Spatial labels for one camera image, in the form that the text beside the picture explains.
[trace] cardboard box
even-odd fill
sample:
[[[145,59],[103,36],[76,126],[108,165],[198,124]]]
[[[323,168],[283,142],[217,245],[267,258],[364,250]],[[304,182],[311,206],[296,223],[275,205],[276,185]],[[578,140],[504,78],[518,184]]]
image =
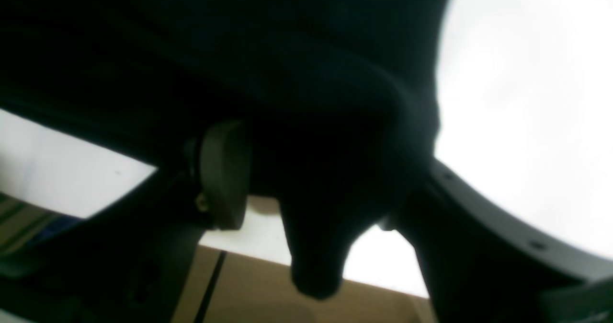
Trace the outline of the cardboard box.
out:
[[[221,268],[215,281],[217,264]],[[197,316],[202,321],[195,321]],[[199,246],[171,321],[194,322],[436,323],[436,319],[428,299],[352,281],[344,281],[331,299],[317,301],[294,288],[288,266]]]

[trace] metal bolt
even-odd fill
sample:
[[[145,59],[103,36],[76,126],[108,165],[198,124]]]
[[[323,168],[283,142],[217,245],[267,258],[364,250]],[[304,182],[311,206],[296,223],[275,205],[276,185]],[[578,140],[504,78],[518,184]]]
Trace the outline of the metal bolt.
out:
[[[199,193],[195,198],[195,206],[198,208],[200,212],[208,212],[208,203],[206,202],[206,196],[204,194]]]

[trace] screw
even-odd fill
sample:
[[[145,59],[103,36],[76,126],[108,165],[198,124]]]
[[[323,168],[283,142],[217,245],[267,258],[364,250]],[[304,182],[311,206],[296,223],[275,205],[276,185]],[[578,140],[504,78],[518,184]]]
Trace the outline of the screw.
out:
[[[542,242],[536,242],[534,240],[530,240],[530,246],[538,251],[547,250],[547,246],[545,244],[543,244]]]
[[[199,193],[195,198],[195,206],[198,208],[200,212],[208,212],[208,203],[206,202],[206,196],[204,194]]]

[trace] brown cardboard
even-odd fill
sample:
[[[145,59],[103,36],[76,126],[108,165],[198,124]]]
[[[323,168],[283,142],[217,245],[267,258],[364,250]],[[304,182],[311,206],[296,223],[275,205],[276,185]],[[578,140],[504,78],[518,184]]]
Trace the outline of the brown cardboard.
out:
[[[172,323],[193,323],[219,251],[199,246]],[[197,279],[199,284],[191,283]],[[435,323],[430,301],[352,281],[325,301],[298,293],[289,267],[228,253],[217,279],[204,323]]]
[[[17,251],[58,215],[0,194],[0,255]]]

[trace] bright light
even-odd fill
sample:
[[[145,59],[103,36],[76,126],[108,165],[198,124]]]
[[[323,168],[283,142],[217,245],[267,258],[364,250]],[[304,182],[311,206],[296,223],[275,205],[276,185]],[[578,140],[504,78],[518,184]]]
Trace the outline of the bright light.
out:
[[[613,0],[451,0],[436,157],[543,231],[613,258]]]
[[[88,218],[156,168],[0,110],[0,192]]]

